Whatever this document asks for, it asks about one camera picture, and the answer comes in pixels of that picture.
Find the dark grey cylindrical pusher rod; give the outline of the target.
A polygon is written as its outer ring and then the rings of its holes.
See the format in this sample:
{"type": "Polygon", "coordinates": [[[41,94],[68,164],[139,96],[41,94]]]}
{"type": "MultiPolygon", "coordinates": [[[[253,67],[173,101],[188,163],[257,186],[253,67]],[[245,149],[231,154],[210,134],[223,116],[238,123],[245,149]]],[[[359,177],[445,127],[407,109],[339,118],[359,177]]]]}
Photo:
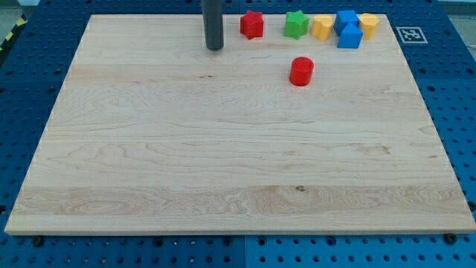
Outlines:
{"type": "Polygon", "coordinates": [[[221,50],[224,46],[222,1],[202,0],[202,17],[207,49],[221,50]]]}

